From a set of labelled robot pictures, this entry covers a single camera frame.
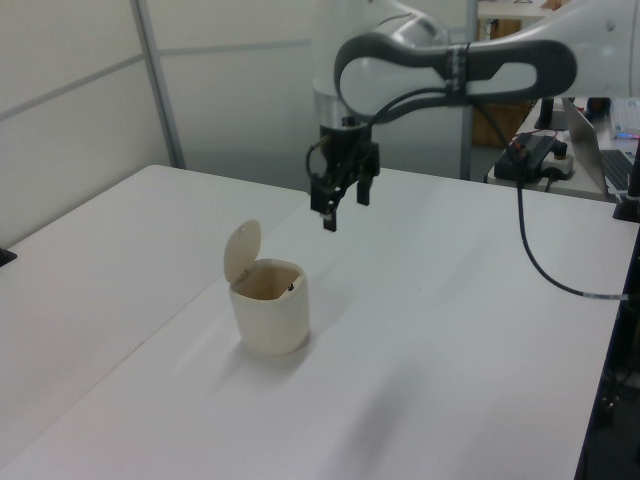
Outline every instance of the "small cup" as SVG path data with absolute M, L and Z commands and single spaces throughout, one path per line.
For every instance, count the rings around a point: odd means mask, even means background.
M 233 232 L 224 252 L 224 271 L 240 338 L 251 350 L 285 355 L 309 335 L 307 277 L 283 260 L 256 260 L 261 228 L 250 220 Z

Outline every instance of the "white wall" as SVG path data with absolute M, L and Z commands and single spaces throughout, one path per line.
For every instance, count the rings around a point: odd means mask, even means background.
M 0 245 L 168 164 L 129 0 L 0 0 Z
M 308 190 L 314 1 L 143 3 L 187 168 Z M 406 3 L 442 17 L 456 40 L 471 17 L 475 29 L 475 0 Z M 382 165 L 459 177 L 463 127 L 460 109 L 439 109 L 376 128 Z

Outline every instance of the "laptop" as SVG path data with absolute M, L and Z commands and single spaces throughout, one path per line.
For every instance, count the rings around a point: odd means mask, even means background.
M 600 150 L 593 125 L 569 99 L 563 98 L 562 106 L 576 160 L 582 164 L 606 197 L 619 198 L 621 194 L 627 193 L 633 156 L 620 150 Z

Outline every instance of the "black cable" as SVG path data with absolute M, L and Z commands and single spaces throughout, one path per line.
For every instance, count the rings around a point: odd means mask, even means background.
M 529 260 L 531 261 L 535 269 L 538 271 L 538 273 L 540 273 L 540 275 L 542 275 L 545 280 L 547 280 L 554 286 L 558 287 L 559 289 L 580 297 L 592 298 L 597 300 L 619 300 L 619 301 L 637 300 L 638 298 L 640 298 L 640 295 L 637 295 L 637 294 L 610 295 L 610 294 L 583 292 L 580 290 L 576 290 L 575 288 L 571 288 L 571 287 L 567 287 L 566 285 L 563 285 L 562 283 L 558 282 L 557 280 L 552 278 L 547 272 L 544 271 L 544 269 L 538 264 L 538 261 L 536 260 L 536 258 L 533 256 L 533 252 L 531 252 L 531 248 L 529 247 L 529 241 L 527 240 L 527 233 L 524 225 L 524 206 L 522 201 L 522 190 L 524 189 L 524 183 L 525 183 L 525 175 L 523 172 L 524 165 L 522 165 L 522 162 L 519 161 L 514 156 L 513 149 L 510 148 L 509 142 L 504 136 L 502 129 L 496 123 L 495 119 L 489 114 L 489 112 L 480 103 L 475 101 L 473 98 L 471 98 L 470 101 L 473 104 L 473 106 L 487 119 L 487 121 L 489 122 L 489 124 L 491 125 L 495 133 L 500 138 L 500 141 L 504 145 L 505 151 L 507 152 L 507 155 L 509 155 L 509 158 L 514 168 L 518 169 L 518 171 L 516 172 L 516 179 L 517 179 L 516 184 L 517 184 L 517 193 L 518 193 L 518 219 L 520 223 L 520 236 L 522 237 L 522 244 L 524 245 L 524 249 L 527 252 L 527 256 L 529 257 Z
M 549 175 L 549 181 L 547 182 L 547 186 L 544 188 L 544 193 L 549 193 L 549 189 L 551 188 L 551 184 L 552 184 L 553 182 L 555 182 L 556 180 L 557 180 L 557 179 L 556 179 L 556 175 L 555 175 L 555 173 L 551 173 L 551 174 Z

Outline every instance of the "open lid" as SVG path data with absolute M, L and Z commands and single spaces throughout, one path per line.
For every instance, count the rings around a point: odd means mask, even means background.
M 236 283 L 249 271 L 258 258 L 261 238 L 257 220 L 243 223 L 231 234 L 224 249 L 224 276 L 229 283 Z

